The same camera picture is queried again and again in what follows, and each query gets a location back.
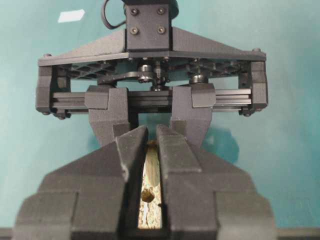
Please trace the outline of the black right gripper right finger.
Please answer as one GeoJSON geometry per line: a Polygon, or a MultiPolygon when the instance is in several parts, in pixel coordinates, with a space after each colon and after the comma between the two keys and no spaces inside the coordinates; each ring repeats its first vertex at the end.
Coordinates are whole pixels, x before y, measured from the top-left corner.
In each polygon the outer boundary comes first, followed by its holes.
{"type": "Polygon", "coordinates": [[[171,239],[276,239],[270,203],[248,173],[165,125],[156,136],[171,239]]]}

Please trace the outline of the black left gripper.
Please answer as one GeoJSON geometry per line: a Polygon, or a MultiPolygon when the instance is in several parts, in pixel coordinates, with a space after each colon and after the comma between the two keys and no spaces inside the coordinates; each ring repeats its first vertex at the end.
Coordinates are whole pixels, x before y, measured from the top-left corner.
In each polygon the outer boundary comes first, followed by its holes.
{"type": "Polygon", "coordinates": [[[212,112],[250,116],[268,105],[266,54],[173,27],[150,41],[119,30],[38,60],[35,108],[58,118],[88,113],[100,146],[131,130],[129,113],[172,113],[170,128],[200,147],[212,112]]]}

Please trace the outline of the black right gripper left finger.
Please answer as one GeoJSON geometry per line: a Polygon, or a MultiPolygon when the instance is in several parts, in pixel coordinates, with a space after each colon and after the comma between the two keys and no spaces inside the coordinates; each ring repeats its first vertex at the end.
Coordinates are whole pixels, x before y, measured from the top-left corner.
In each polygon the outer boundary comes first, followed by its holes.
{"type": "Polygon", "coordinates": [[[26,198],[14,226],[17,240],[115,240],[119,222],[136,224],[148,129],[48,173],[26,198]]]}

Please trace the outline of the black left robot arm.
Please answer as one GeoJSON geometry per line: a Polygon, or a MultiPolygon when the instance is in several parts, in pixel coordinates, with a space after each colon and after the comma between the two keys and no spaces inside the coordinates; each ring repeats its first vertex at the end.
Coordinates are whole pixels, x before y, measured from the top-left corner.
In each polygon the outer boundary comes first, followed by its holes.
{"type": "Polygon", "coordinates": [[[173,27],[175,0],[126,0],[125,29],[38,60],[35,108],[64,120],[87,113],[101,146],[139,125],[141,113],[171,113],[170,126],[200,146],[213,112],[250,116],[268,105],[266,54],[173,27]]]}

